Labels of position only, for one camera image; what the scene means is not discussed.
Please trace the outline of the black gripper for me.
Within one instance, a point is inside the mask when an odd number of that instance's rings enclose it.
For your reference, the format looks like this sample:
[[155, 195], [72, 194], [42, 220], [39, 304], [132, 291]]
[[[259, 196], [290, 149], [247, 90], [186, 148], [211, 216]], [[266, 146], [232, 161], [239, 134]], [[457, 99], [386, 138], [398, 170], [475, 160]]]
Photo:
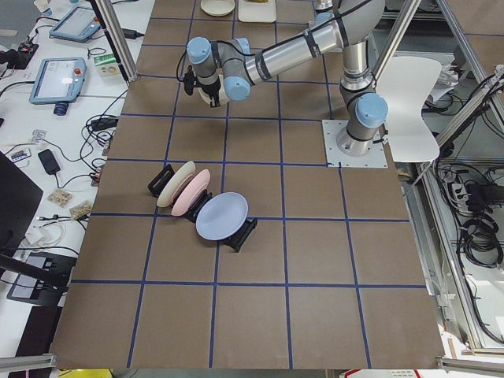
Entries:
[[194, 89], [198, 87], [204, 90], [210, 97], [210, 105], [220, 107], [221, 103], [218, 92], [221, 88], [219, 76], [214, 73], [209, 78], [200, 78], [196, 75], [191, 65], [188, 66], [184, 74], [184, 91], [187, 95], [193, 95]]

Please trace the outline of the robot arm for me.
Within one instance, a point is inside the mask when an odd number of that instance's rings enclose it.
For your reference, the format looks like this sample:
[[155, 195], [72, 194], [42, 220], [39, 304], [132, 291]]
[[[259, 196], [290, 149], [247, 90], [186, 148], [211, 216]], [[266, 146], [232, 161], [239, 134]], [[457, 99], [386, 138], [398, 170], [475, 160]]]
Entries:
[[338, 48], [343, 52], [340, 92], [350, 114], [343, 139], [371, 143], [388, 112], [385, 100], [371, 88], [373, 74], [367, 62], [368, 37], [384, 8], [383, 1], [340, 1], [318, 14], [309, 28], [257, 53], [250, 52], [245, 38], [194, 37], [186, 46], [184, 90], [192, 95], [201, 88], [212, 107], [220, 105], [220, 90], [229, 99], [242, 101], [252, 86]]

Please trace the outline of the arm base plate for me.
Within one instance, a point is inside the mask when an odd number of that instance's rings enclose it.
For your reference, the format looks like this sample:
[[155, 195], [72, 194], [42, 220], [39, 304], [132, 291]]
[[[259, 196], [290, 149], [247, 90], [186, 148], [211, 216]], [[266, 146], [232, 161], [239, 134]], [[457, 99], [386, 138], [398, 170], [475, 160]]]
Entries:
[[327, 166], [331, 168], [386, 169], [382, 143], [375, 143], [379, 132], [367, 142], [353, 140], [347, 133], [347, 120], [322, 120]]

